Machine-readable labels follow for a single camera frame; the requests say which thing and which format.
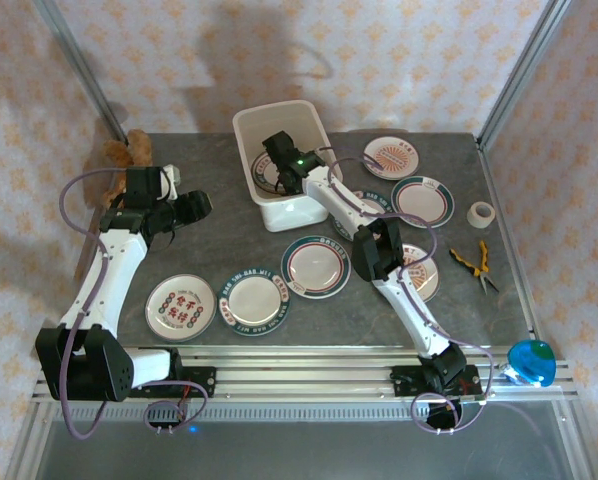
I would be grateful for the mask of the green band red ring plate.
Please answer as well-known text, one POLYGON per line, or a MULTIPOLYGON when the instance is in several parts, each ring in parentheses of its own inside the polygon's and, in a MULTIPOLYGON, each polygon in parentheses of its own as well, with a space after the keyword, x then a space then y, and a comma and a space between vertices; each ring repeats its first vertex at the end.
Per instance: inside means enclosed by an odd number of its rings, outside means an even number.
POLYGON ((400 180, 391 192, 392 208, 405 214, 403 221, 416 228, 424 228, 424 221, 438 228, 452 218, 455 201, 450 190, 441 182, 424 176, 400 180))
POLYGON ((341 292, 352 266, 343 246, 325 236, 311 235, 295 240, 281 258, 281 276, 295 294, 322 300, 341 292))

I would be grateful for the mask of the sunburst pattern plate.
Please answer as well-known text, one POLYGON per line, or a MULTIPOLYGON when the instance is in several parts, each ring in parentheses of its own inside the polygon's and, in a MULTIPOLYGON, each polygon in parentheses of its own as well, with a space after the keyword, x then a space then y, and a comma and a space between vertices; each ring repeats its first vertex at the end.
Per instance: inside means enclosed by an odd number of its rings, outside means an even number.
POLYGON ((404 262, 418 295, 424 302, 431 300, 439 289, 439 271, 428 253, 415 245, 403 244, 404 262))
POLYGON ((363 154, 368 160, 366 168, 381 179, 401 180, 419 168, 420 158, 415 147, 398 137, 375 138, 365 146, 363 154))

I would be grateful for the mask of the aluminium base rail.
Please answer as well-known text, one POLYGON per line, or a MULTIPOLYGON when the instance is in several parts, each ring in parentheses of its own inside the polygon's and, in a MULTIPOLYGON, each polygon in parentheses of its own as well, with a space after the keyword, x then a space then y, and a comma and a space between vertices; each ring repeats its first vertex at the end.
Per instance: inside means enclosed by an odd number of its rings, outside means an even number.
MULTIPOLYGON (((419 366, 414 350, 398 347, 182 346, 186 367, 214 367, 214 399, 243 402, 387 402, 391 367, 419 366)), ((577 398, 569 362, 557 361, 551 386, 515 385, 493 370, 489 400, 577 398)))

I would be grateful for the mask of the aluminium frame post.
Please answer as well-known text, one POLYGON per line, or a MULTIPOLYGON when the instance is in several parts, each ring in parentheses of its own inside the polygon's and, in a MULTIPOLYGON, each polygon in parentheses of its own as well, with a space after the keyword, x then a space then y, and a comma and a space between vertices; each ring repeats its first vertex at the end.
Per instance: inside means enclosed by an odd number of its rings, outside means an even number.
POLYGON ((113 112, 111 104, 99 85, 93 69, 74 37, 65 17, 55 0, 32 0, 44 23, 58 43, 73 73, 80 81, 89 100, 112 138, 127 142, 126 133, 113 112))
POLYGON ((518 99, 531 80, 541 59, 556 35, 573 0, 548 0, 518 57, 504 88, 476 138, 479 149, 489 150, 511 115, 518 99))

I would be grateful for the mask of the red characters white plate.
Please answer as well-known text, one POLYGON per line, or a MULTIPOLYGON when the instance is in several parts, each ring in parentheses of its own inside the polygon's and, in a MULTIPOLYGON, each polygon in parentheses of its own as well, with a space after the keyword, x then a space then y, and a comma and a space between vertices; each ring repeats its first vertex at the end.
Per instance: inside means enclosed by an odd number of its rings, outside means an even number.
POLYGON ((159 283, 145 304, 150 330, 163 340, 184 342, 200 336, 212 323, 216 295, 204 279, 180 274, 159 283))

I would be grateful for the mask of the aluminium side rail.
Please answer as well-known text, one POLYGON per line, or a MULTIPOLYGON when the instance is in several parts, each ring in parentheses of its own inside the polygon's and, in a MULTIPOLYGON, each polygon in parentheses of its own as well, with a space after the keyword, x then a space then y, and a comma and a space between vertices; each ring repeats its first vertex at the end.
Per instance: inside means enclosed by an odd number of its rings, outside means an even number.
MULTIPOLYGON (((99 234, 99 217, 97 215, 94 215, 92 217, 88 227, 88 232, 94 236, 97 236, 99 234)), ((96 241, 90 236, 87 236, 85 238, 84 245, 80 253, 74 275, 74 279, 78 284, 81 284, 85 279, 88 272, 88 268, 90 267, 93 257, 95 255, 95 252, 96 241)))
POLYGON ((496 212, 496 218, 499 225, 502 241, 506 251, 509 266, 511 268, 512 277, 514 280, 516 292, 523 311, 524 321, 528 336, 536 339, 540 337, 540 328, 537 327, 537 320, 534 311, 534 303, 532 294, 528 290, 528 284, 523 272, 520 259, 518 257, 518 249, 516 248, 512 231, 507 223, 503 204, 499 198, 498 190, 496 188, 495 179, 490 167, 486 152, 483 147, 477 143, 477 152, 483 169, 485 181, 489 190, 490 199, 496 212))

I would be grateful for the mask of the blue translucent round object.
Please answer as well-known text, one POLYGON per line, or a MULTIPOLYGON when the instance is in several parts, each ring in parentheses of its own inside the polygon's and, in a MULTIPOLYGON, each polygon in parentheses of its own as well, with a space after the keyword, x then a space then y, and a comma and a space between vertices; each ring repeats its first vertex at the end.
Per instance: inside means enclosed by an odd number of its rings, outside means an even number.
POLYGON ((541 340, 524 340, 507 354, 504 374, 513 382, 535 387, 548 387, 556 375, 556 358, 551 346, 541 340))

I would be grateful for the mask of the brown plush teddy bear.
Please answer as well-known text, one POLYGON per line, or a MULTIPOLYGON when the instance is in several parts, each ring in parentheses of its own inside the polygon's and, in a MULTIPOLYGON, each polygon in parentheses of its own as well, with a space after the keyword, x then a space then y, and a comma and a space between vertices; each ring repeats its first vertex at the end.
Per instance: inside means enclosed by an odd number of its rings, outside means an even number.
MULTIPOLYGON (((84 171, 104 167, 147 167, 153 165, 152 142, 140 129, 131 129, 127 140, 107 139, 93 144, 84 171)), ((99 174, 83 181, 84 201, 90 207, 109 208, 126 190, 126 174, 99 174)))

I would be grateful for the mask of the green rim lettered plate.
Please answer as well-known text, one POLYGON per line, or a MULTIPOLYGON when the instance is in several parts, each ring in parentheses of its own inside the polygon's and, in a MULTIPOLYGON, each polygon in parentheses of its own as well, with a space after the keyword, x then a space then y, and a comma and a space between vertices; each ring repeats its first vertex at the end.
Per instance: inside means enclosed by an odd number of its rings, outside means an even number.
POLYGON ((287 193, 277 193, 275 183, 278 178, 278 169, 266 152, 259 154, 250 167, 250 174, 255 186, 256 194, 264 201, 288 198, 287 193))
POLYGON ((236 334, 257 337, 271 333, 287 318, 290 293, 282 277, 264 268, 232 276, 217 294, 217 309, 236 334))
MULTIPOLYGON (((380 213, 391 213, 393 208, 390 201, 383 195, 370 190, 356 190, 353 194, 368 206, 374 208, 380 213)), ((332 224, 337 233, 339 233, 345 240, 352 241, 353 237, 348 231, 338 222, 334 217, 331 218, 332 224)))

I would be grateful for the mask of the beige masking tape roll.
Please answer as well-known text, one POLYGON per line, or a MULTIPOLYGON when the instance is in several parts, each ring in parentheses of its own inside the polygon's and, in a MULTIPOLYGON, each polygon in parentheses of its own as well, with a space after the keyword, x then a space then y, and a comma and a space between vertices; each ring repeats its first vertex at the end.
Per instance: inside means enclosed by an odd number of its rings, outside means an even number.
POLYGON ((468 223, 476 229, 487 228, 496 218, 496 211, 492 205, 484 201, 473 203, 467 214, 468 223))

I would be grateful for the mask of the white plastic bin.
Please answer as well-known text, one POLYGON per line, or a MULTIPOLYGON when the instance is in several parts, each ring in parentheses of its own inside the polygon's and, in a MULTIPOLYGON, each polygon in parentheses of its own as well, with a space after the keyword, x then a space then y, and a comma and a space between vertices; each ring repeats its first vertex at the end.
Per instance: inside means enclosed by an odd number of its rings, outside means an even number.
POLYGON ((303 152, 331 144, 311 102, 287 100, 247 108, 233 116, 232 126, 250 197, 258 205, 268 231, 292 230, 328 218, 328 211, 308 196, 266 192, 255 184, 252 176, 252 165, 264 152, 263 141, 280 131, 288 133, 303 152))

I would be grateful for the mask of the yellow black pliers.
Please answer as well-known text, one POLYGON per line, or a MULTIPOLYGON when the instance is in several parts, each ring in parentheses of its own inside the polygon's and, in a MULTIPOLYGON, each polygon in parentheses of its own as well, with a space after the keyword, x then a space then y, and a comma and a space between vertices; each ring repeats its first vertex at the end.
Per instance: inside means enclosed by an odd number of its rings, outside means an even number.
POLYGON ((480 263, 478 265, 472 264, 472 263, 468 262, 467 260, 465 260, 453 248, 449 249, 449 255, 455 262, 460 264, 473 277, 475 277, 479 280, 485 294, 488 293, 488 287, 491 287, 496 292, 499 292, 499 289, 497 288, 495 283, 490 278, 490 268, 489 268, 489 263, 488 263, 489 248, 484 240, 479 241, 479 249, 480 249, 481 257, 480 257, 480 263))

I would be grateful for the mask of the grey metal front panel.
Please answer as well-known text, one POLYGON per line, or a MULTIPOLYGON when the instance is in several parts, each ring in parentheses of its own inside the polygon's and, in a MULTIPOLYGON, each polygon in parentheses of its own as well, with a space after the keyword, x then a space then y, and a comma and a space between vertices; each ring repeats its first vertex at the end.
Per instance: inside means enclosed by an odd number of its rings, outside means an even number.
POLYGON ((434 436, 408 421, 203 422, 173 435, 104 423, 72 439, 57 421, 7 480, 594 480, 543 414, 489 413, 434 436))

